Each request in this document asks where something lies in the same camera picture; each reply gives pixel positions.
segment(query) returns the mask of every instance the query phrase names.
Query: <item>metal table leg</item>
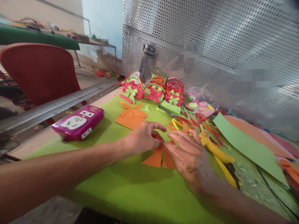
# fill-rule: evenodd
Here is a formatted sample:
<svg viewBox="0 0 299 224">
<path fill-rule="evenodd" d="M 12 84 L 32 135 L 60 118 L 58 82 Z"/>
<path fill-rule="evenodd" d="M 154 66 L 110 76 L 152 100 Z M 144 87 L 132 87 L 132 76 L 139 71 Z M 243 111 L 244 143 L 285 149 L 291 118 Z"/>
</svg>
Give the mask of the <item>metal table leg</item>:
<svg viewBox="0 0 299 224">
<path fill-rule="evenodd" d="M 75 55 L 76 55 L 76 58 L 77 58 L 78 66 L 81 67 L 81 65 L 80 65 L 80 61 L 79 61 L 79 58 L 78 58 L 77 51 L 76 51 L 76 50 L 74 50 L 74 51 L 75 51 Z"/>
</svg>

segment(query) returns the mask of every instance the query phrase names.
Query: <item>blue wall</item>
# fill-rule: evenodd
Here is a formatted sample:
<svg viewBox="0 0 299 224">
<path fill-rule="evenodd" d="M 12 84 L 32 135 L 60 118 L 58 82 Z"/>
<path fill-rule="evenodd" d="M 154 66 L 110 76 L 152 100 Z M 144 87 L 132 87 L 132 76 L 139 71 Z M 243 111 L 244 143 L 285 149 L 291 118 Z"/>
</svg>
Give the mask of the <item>blue wall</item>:
<svg viewBox="0 0 299 224">
<path fill-rule="evenodd" d="M 91 33 L 97 38 L 109 39 L 116 46 L 116 56 L 122 57 L 122 0 L 82 0 L 83 16 L 89 19 Z M 84 21 L 85 34 L 89 34 L 88 22 Z M 114 54 L 114 49 L 105 48 Z"/>
</svg>

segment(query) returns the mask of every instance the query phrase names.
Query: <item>pink power strip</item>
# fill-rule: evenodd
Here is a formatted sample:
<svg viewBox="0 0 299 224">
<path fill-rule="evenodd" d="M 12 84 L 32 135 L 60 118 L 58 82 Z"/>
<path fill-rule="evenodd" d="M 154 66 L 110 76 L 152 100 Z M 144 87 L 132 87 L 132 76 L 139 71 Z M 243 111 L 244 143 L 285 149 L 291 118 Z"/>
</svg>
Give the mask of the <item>pink power strip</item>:
<svg viewBox="0 0 299 224">
<path fill-rule="evenodd" d="M 103 118 L 103 109 L 87 105 L 57 121 L 51 127 L 62 136 L 62 142 L 82 141 Z"/>
</svg>

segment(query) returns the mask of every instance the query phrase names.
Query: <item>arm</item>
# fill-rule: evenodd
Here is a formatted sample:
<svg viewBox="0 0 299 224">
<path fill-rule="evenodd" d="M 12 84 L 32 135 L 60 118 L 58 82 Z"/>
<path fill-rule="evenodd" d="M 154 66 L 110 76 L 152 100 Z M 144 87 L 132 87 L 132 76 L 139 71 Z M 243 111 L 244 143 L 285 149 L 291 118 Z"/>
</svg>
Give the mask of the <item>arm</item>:
<svg viewBox="0 0 299 224">
<path fill-rule="evenodd" d="M 156 122 L 143 122 L 125 138 L 86 149 L 55 153 L 2 165 L 0 223 L 25 214 L 51 197 L 64 193 L 100 169 L 132 155 L 158 148 Z"/>
<path fill-rule="evenodd" d="M 177 166 L 178 173 L 188 182 L 197 194 L 206 195 L 216 206 L 227 210 L 242 223 L 290 223 L 271 209 L 249 198 L 236 188 L 216 176 L 206 150 L 196 131 L 188 133 L 180 130 L 168 134 L 180 147 L 164 142 Z"/>
</svg>

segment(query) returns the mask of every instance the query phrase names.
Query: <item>hand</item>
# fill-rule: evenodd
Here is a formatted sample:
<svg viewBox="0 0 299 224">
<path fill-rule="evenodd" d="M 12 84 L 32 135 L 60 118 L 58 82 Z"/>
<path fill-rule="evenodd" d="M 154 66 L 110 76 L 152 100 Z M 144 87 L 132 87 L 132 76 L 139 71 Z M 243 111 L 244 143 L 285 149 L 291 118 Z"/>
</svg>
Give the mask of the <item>hand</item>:
<svg viewBox="0 0 299 224">
<path fill-rule="evenodd" d="M 193 129 L 189 132 L 193 138 L 181 130 L 169 133 L 168 137 L 176 141 L 180 147 L 170 142 L 164 142 L 164 146 L 169 150 L 178 173 L 196 193 L 213 194 L 217 186 L 216 175 L 211 168 L 198 133 Z"/>
<path fill-rule="evenodd" d="M 164 140 L 160 141 L 158 139 L 154 139 L 154 137 L 160 134 L 153 129 L 159 129 L 163 132 L 167 132 L 166 127 L 158 122 L 144 121 L 138 128 L 121 139 L 122 144 L 131 155 L 159 148 L 162 146 Z"/>
</svg>

